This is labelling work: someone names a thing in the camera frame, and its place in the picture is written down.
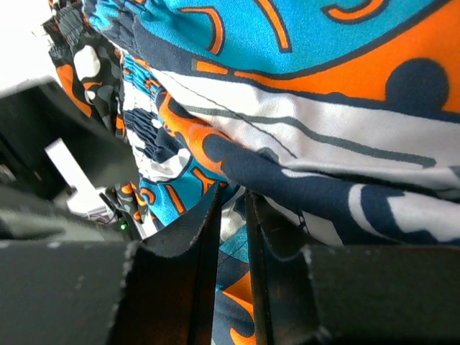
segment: gray curved line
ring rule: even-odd
[[[237,113],[233,114],[231,111],[227,111],[224,109],[207,109],[207,108],[198,108],[195,106],[184,106],[187,111],[201,113],[205,115],[216,115],[222,116],[230,119],[243,119],[248,122],[258,123],[258,124],[288,124],[292,127],[299,129],[305,136],[309,137],[315,142],[320,142],[322,144],[329,144],[335,147],[340,147],[345,150],[349,150],[352,152],[359,153],[361,155],[366,155],[370,157],[380,158],[384,160],[394,160],[397,162],[408,162],[413,164],[421,165],[424,168],[427,167],[434,167],[436,165],[436,160],[431,157],[413,155],[410,153],[402,153],[402,152],[393,152],[387,151],[384,149],[376,149],[370,146],[366,146],[363,144],[359,144],[357,142],[353,142],[351,140],[337,138],[337,137],[330,137],[328,135],[323,135],[316,133],[309,129],[306,125],[302,122],[294,119],[293,117],[284,116],[284,117],[277,117],[277,118],[270,118],[270,117],[263,117],[263,116],[248,116],[246,114]]]

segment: white wall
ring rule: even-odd
[[[32,34],[50,15],[47,0],[0,0],[0,96],[56,78],[47,44]]]

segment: dark blue circle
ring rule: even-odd
[[[441,110],[448,97],[446,71],[436,61],[426,58],[399,65],[385,88],[386,102],[402,109]]]

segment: gray stripe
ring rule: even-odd
[[[297,119],[294,119],[293,117],[289,117],[289,116],[270,118],[270,117],[263,117],[263,116],[248,116],[246,114],[235,113],[233,111],[223,110],[223,109],[207,109],[207,108],[198,108],[195,106],[183,106],[183,107],[187,109],[187,111],[190,111],[190,112],[196,112],[196,113],[201,113],[205,115],[222,116],[222,117],[227,117],[230,119],[239,119],[239,120],[248,121],[250,123],[288,124],[292,127],[299,129],[302,133],[304,133],[305,136],[309,137],[315,142],[320,142],[323,144],[329,144],[332,146],[340,147],[342,149],[356,152],[361,155],[380,158],[384,160],[394,160],[397,162],[408,162],[408,163],[418,164],[424,168],[433,167],[436,165],[436,161],[431,157],[413,155],[410,153],[387,151],[384,149],[375,149],[373,147],[359,144],[357,142],[352,142],[351,140],[337,138],[337,137],[330,137],[328,135],[322,135],[322,134],[312,131],[302,122],[298,121]]]

